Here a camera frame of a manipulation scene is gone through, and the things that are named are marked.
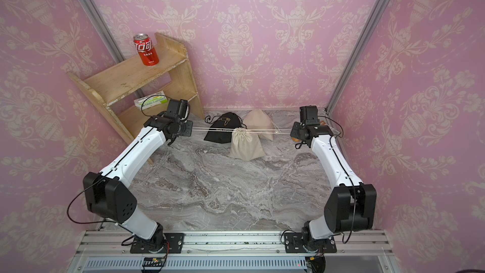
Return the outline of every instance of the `pink wallpaper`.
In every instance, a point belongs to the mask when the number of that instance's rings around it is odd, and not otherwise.
[[[2,272],[69,265],[85,227],[67,219],[66,206],[124,143],[65,71],[86,77],[112,64],[77,0],[1,0]],[[71,213],[93,219],[82,199]]]
[[[485,269],[483,0],[391,0],[338,102],[403,272]]]
[[[94,1],[126,57],[184,41],[204,107],[297,107],[326,105],[375,0]]]

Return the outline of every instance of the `cloth bag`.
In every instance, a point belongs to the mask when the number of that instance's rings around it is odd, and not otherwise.
[[[230,143],[232,130],[241,127],[240,117],[233,112],[227,112],[215,117],[219,118],[212,123],[210,128],[213,130],[207,132],[204,140],[213,143]],[[205,122],[210,124],[209,120],[210,117],[207,116]]]
[[[261,156],[266,156],[266,154],[261,147],[258,134],[248,133],[245,128],[234,129],[229,157],[250,161]]]
[[[243,119],[242,123],[246,125],[249,130],[269,130],[274,129],[273,122],[271,118],[266,115],[261,109],[254,109],[247,113],[246,117]],[[258,134],[259,138],[269,139],[273,141],[272,133]]]

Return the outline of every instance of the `package on shelf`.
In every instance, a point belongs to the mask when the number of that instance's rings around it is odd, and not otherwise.
[[[139,109],[142,109],[142,104],[143,104],[143,108],[145,109],[151,106],[156,106],[159,104],[166,103],[167,101],[168,100],[165,97],[165,94],[163,93],[163,91],[160,91],[142,98],[135,99],[135,106]]]

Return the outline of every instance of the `red soda can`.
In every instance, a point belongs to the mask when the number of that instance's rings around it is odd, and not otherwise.
[[[136,50],[142,58],[142,62],[144,65],[156,65],[159,62],[157,52],[155,51],[155,47],[148,36],[148,34],[140,33],[136,34],[133,37],[133,43],[136,46]]]

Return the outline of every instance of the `marble tabletop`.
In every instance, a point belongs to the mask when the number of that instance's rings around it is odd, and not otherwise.
[[[299,121],[297,110],[265,112],[282,129]],[[194,115],[189,120],[209,126]],[[227,156],[230,143],[204,141],[205,134],[193,131],[156,150],[154,165],[146,163],[130,186],[140,209],[165,230],[300,229],[323,215],[331,188],[307,146],[297,150],[289,135],[274,135],[261,139],[266,156],[243,161]]]

